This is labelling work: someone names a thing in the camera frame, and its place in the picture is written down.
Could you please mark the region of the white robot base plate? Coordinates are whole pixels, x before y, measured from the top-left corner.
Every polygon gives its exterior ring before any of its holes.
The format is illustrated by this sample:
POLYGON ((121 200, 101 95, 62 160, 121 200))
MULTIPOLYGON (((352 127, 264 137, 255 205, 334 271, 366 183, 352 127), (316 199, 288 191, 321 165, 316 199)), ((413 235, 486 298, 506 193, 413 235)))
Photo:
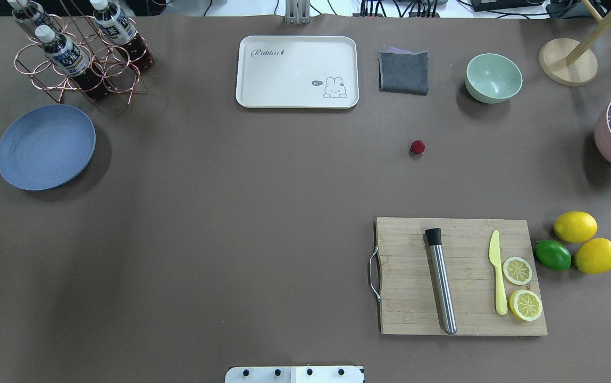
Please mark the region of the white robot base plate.
POLYGON ((235 367, 225 382, 365 382, 364 368, 354 365, 235 367))

